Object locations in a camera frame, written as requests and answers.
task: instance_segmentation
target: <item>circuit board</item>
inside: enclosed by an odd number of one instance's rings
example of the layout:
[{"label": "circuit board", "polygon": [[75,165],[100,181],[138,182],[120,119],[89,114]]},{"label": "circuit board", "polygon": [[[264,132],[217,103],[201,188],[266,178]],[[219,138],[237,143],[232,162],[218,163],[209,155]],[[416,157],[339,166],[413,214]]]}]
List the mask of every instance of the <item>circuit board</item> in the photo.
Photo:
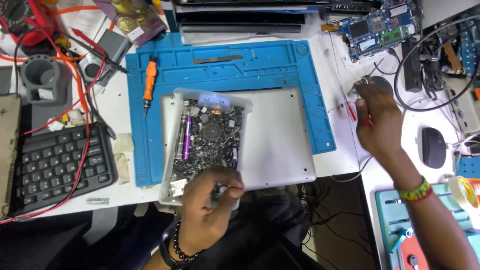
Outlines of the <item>circuit board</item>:
[{"label": "circuit board", "polygon": [[341,32],[353,63],[388,48],[397,47],[420,27],[421,12],[415,0],[384,1],[382,7],[363,17],[349,17],[322,25],[326,32]]}]

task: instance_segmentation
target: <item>black keyboard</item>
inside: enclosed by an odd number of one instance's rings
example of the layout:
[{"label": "black keyboard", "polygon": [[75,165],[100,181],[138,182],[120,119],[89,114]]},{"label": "black keyboard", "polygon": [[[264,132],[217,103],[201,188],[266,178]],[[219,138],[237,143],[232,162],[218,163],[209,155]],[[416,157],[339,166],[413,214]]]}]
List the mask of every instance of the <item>black keyboard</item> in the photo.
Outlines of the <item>black keyboard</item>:
[{"label": "black keyboard", "polygon": [[[117,179],[110,138],[92,124],[90,146],[73,197],[111,185]],[[87,138],[86,125],[19,139],[9,216],[62,201],[72,190]]]}]

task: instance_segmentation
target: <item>purple package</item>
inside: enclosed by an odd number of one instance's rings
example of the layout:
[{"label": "purple package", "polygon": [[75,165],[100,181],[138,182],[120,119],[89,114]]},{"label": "purple package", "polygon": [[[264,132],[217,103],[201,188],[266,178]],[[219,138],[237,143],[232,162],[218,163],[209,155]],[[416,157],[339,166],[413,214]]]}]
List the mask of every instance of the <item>purple package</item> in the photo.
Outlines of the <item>purple package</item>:
[{"label": "purple package", "polygon": [[144,0],[94,0],[94,2],[137,48],[167,28]]}]

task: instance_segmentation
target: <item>orange screwdriver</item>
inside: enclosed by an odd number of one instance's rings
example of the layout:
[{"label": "orange screwdriver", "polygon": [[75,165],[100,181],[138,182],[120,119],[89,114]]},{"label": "orange screwdriver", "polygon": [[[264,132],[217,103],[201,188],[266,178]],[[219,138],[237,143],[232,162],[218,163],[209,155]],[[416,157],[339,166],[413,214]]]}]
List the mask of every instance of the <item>orange screwdriver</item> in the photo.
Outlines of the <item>orange screwdriver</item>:
[{"label": "orange screwdriver", "polygon": [[148,62],[147,67],[147,79],[145,82],[145,94],[144,94],[144,116],[147,116],[147,111],[150,108],[150,103],[152,102],[152,92],[153,85],[155,83],[156,76],[156,57],[150,55],[150,62]]}]

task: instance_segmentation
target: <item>blue silicone repair mat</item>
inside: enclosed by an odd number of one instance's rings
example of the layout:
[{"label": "blue silicone repair mat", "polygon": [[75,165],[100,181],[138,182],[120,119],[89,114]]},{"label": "blue silicone repair mat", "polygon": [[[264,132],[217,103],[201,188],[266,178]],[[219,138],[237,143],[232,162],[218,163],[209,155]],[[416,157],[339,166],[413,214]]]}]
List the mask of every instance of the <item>blue silicone repair mat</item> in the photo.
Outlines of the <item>blue silicone repair mat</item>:
[{"label": "blue silicone repair mat", "polygon": [[[447,209],[452,212],[462,229],[471,229],[472,221],[470,215],[465,212],[456,202],[448,184],[433,184],[433,191],[438,195],[442,203]],[[382,239],[385,247],[385,254],[387,257],[389,269],[393,270],[399,267],[401,270],[412,269],[411,266],[401,265],[401,257],[399,252],[390,253],[390,250],[398,240],[399,230],[411,228],[412,223],[408,216],[405,204],[398,202],[400,196],[396,190],[385,190],[375,192],[375,200],[377,203],[378,217],[380,220],[380,227],[382,229]]]},{"label": "blue silicone repair mat", "polygon": [[[149,56],[155,55],[157,76],[153,101],[144,117],[143,95]],[[193,64],[193,59],[241,55],[242,59]],[[159,184],[163,175],[160,98],[177,87],[234,91],[298,87],[313,154],[336,150],[317,74],[307,41],[269,41],[219,46],[183,45],[179,33],[150,41],[127,54],[128,93],[137,186]]]}]

